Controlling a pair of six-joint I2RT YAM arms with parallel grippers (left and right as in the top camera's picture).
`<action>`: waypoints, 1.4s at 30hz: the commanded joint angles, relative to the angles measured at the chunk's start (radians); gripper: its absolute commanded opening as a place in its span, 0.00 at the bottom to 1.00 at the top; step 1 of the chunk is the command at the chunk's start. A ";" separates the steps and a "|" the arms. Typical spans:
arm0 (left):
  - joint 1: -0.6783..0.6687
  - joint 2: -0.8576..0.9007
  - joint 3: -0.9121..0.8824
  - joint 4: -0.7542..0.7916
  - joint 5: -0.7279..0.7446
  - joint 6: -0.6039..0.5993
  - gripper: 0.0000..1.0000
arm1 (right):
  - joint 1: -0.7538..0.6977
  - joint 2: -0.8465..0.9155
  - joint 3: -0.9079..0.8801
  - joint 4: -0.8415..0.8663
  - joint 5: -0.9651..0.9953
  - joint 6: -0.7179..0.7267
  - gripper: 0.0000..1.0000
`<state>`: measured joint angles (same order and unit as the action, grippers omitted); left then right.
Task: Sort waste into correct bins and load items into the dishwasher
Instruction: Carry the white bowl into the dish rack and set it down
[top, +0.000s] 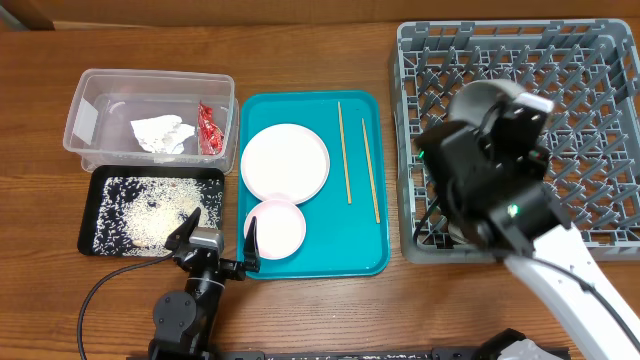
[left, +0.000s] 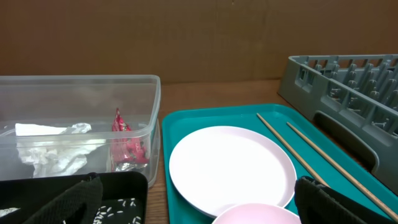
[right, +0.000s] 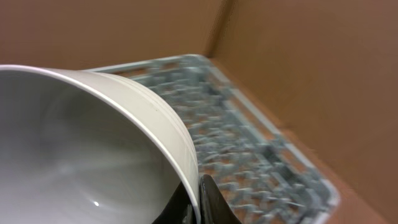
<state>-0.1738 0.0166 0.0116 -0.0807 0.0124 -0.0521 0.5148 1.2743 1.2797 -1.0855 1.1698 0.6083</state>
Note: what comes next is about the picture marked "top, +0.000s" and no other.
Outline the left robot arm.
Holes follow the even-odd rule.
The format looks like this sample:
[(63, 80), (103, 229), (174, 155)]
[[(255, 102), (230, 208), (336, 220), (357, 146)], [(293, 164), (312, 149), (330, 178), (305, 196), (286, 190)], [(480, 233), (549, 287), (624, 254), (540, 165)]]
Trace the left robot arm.
[(242, 261), (221, 256), (221, 231), (199, 225), (201, 210), (177, 227), (165, 242), (175, 264), (188, 274), (185, 288), (164, 294), (153, 309), (154, 338), (149, 343), (150, 359), (215, 359), (209, 337), (219, 302), (228, 280), (243, 281), (248, 272), (257, 273), (261, 260), (257, 246), (257, 219), (250, 221)]

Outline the large pink plate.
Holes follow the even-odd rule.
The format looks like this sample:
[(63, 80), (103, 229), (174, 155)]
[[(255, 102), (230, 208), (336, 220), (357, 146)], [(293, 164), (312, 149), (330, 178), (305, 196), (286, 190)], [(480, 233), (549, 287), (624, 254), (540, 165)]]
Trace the large pink plate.
[(321, 138), (297, 124), (277, 124), (253, 136), (240, 162), (243, 182), (261, 201), (302, 204), (324, 187), (330, 155)]

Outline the wooden chopstick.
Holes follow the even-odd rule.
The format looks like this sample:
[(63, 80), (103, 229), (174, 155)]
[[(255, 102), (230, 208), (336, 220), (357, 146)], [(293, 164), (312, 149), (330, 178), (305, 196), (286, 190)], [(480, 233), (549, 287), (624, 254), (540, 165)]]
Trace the wooden chopstick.
[(377, 190), (376, 190), (376, 184), (375, 184), (375, 176), (373, 172), (373, 164), (372, 164), (371, 152), (370, 152), (370, 146), (369, 146), (369, 137), (368, 137), (366, 122), (364, 118), (361, 118), (361, 126), (362, 126), (362, 132), (363, 132), (363, 142), (364, 142), (365, 156), (366, 156), (366, 162), (367, 162), (367, 168), (368, 168), (368, 174), (369, 174), (369, 182), (370, 182), (375, 221), (377, 224), (380, 224), (381, 217), (380, 217)]
[(340, 138), (341, 138), (341, 150), (342, 150), (342, 157), (343, 157), (343, 168), (344, 168), (344, 176), (345, 176), (347, 203), (350, 205), (352, 204), (352, 194), (351, 194), (349, 168), (348, 168), (348, 157), (347, 157), (347, 151), (346, 151), (346, 141), (345, 141), (346, 139), (345, 139), (345, 133), (344, 133), (344, 120), (343, 120), (342, 106), (339, 101), (337, 103), (337, 109), (338, 109), (339, 131), (340, 131)]

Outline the rice food waste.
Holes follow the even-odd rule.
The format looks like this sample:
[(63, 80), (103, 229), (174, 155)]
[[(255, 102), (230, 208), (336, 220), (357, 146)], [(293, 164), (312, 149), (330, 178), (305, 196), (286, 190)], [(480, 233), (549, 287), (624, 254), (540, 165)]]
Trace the rice food waste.
[(92, 251), (100, 256), (162, 257), (167, 237), (200, 209), (199, 225), (221, 224), (220, 179), (107, 178), (93, 226)]

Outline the white cup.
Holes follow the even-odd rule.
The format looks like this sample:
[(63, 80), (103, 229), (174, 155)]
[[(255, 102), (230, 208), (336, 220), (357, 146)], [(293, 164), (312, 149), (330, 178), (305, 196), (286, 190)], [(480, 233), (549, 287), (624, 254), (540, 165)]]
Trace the white cup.
[(460, 230), (459, 227), (457, 227), (455, 224), (453, 223), (449, 223), (448, 224), (448, 234), (449, 237), (459, 243), (459, 244), (467, 244), (468, 240), (466, 239), (466, 237), (464, 236), (464, 234), (462, 233), (462, 231)]

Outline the white napkin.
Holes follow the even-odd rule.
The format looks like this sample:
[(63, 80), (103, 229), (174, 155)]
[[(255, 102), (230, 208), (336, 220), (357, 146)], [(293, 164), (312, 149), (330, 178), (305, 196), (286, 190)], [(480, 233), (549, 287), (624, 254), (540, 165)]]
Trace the white napkin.
[(195, 127), (178, 115), (132, 120), (130, 124), (138, 144), (150, 153), (181, 154), (184, 142), (196, 133)]

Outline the small pink bowl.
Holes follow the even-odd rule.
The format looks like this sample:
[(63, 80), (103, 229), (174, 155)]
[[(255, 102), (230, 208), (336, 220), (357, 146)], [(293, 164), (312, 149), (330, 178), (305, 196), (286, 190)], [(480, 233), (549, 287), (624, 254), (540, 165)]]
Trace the small pink bowl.
[(248, 236), (253, 218), (257, 219), (257, 247), (267, 260), (280, 260), (294, 254), (306, 235), (306, 221), (301, 210), (284, 200), (267, 200), (247, 215), (244, 235)]

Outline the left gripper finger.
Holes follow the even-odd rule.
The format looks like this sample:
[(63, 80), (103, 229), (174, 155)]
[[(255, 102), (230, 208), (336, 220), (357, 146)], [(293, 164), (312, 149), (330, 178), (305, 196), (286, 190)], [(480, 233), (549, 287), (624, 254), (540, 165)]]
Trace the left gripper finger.
[(257, 218), (253, 216), (249, 223), (243, 247), (244, 269), (248, 272), (258, 273), (261, 268), (261, 257), (257, 245)]
[(182, 244), (189, 242), (189, 237), (199, 224), (201, 209), (196, 207), (189, 217), (178, 226), (168, 237), (164, 247), (167, 250), (177, 250)]

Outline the grey bowl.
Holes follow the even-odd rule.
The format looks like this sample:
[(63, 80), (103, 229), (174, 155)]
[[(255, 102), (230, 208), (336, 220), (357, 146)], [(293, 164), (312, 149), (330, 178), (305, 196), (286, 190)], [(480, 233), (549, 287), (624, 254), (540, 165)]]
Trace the grey bowl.
[(447, 118), (466, 121), (478, 127), (496, 103), (511, 101), (525, 92), (521, 85), (506, 79), (478, 80), (466, 84), (449, 103)]

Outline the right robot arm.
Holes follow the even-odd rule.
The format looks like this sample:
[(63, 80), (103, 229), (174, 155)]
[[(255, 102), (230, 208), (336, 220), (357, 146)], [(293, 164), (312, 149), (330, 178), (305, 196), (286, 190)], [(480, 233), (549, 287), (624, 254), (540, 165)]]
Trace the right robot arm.
[(448, 121), (415, 144), (442, 214), (529, 287), (585, 357), (636, 359), (638, 316), (544, 184), (549, 153), (537, 138), (552, 110), (524, 92), (495, 102), (479, 125)]

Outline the red snack wrapper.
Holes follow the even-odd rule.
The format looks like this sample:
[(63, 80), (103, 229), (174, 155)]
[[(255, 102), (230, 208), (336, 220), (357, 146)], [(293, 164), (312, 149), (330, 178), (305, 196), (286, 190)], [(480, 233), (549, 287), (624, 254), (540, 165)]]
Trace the red snack wrapper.
[(219, 154), (223, 149), (224, 134), (213, 120), (213, 109), (202, 102), (198, 106), (198, 126), (200, 153)]

